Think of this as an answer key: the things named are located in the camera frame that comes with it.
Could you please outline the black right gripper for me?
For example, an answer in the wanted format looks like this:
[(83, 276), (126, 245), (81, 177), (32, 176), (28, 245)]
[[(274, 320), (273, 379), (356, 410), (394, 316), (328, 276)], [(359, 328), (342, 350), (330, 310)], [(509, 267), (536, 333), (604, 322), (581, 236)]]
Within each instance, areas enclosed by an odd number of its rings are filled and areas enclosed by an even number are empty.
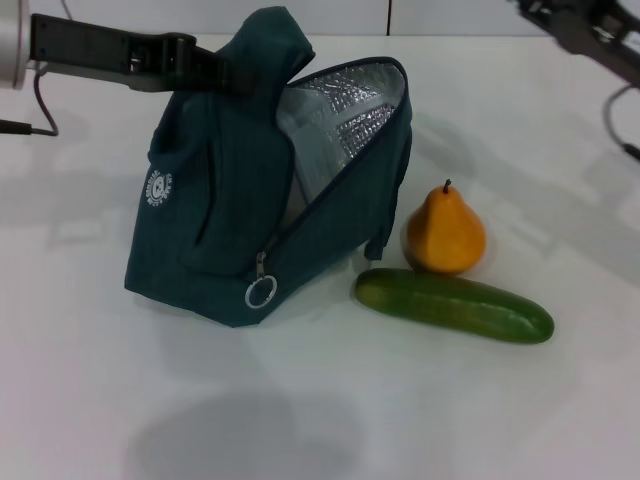
[(639, 86), (639, 48), (627, 39), (639, 33), (639, 18), (620, 1), (517, 0), (515, 5), (521, 17), (569, 53), (588, 57)]

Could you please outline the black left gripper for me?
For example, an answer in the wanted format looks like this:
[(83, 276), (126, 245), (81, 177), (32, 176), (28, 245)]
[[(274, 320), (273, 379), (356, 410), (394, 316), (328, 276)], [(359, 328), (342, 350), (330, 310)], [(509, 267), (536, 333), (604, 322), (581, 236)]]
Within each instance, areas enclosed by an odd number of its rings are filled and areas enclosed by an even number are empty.
[(239, 97), (255, 93), (254, 71), (195, 44), (184, 34), (140, 34), (31, 16), (30, 59), (49, 73), (149, 93), (192, 90)]

